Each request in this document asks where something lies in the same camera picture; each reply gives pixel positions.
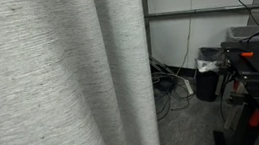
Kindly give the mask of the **white power strip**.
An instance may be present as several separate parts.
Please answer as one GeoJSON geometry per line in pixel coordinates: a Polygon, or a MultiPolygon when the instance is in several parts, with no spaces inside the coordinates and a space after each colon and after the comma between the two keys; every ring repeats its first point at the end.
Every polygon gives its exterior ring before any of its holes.
{"type": "Polygon", "coordinates": [[[187,91],[189,92],[189,95],[194,94],[194,91],[193,91],[193,89],[192,89],[191,84],[189,83],[189,81],[188,81],[187,79],[183,79],[183,81],[184,81],[184,84],[185,84],[185,86],[186,86],[187,91]]]}

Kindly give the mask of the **grey woven curtain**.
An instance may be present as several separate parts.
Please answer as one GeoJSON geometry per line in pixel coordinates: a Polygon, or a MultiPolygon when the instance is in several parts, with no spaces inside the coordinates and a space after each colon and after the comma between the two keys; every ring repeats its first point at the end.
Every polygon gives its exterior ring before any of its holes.
{"type": "Polygon", "coordinates": [[[160,145],[141,0],[0,0],[0,145],[160,145]]]}

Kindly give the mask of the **black trash bin with liner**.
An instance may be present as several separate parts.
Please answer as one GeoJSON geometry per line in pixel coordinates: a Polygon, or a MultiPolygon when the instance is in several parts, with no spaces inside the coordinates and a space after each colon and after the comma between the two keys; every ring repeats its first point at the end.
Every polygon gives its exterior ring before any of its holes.
{"type": "Polygon", "coordinates": [[[216,47],[199,48],[195,61],[196,98],[205,102],[213,102],[216,99],[215,91],[220,77],[223,51],[216,47]]]}

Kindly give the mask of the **metal wall rail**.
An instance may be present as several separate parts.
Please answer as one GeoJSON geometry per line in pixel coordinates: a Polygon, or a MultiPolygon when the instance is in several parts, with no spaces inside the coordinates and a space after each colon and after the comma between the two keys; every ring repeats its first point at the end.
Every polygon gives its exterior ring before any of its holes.
{"type": "Polygon", "coordinates": [[[148,19],[157,19],[157,18],[164,18],[164,17],[172,17],[172,16],[180,16],[180,15],[190,15],[190,14],[202,14],[202,13],[218,13],[218,12],[225,12],[225,11],[240,11],[240,10],[247,10],[247,9],[259,9],[259,4],[255,5],[244,5],[240,6],[225,6],[225,7],[217,7],[217,8],[202,8],[202,9],[194,9],[194,10],[179,10],[179,11],[171,11],[171,12],[164,12],[164,13],[156,13],[156,14],[149,14],[145,15],[144,18],[148,19]]]}

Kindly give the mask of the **grey plastic bin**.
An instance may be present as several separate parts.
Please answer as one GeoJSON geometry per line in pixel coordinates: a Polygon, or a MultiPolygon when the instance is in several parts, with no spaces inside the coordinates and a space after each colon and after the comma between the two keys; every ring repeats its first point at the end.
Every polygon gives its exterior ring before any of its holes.
{"type": "MultiPolygon", "coordinates": [[[[241,26],[241,27],[234,27],[229,28],[226,33],[226,40],[235,42],[240,41],[244,38],[248,38],[254,34],[256,34],[259,31],[259,27],[257,26],[241,26]]],[[[252,38],[252,41],[259,41],[259,35],[252,38]]]]}

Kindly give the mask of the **upper orange-handled clamp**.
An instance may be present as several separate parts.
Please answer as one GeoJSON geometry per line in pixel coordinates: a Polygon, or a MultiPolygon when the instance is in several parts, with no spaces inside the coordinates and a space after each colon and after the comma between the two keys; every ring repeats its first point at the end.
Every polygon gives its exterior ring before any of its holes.
{"type": "Polygon", "coordinates": [[[226,57],[228,57],[228,58],[236,58],[236,57],[241,57],[241,58],[249,57],[250,58],[254,54],[253,51],[249,51],[244,48],[242,49],[242,48],[237,48],[237,47],[227,48],[224,51],[225,51],[226,57]]]}

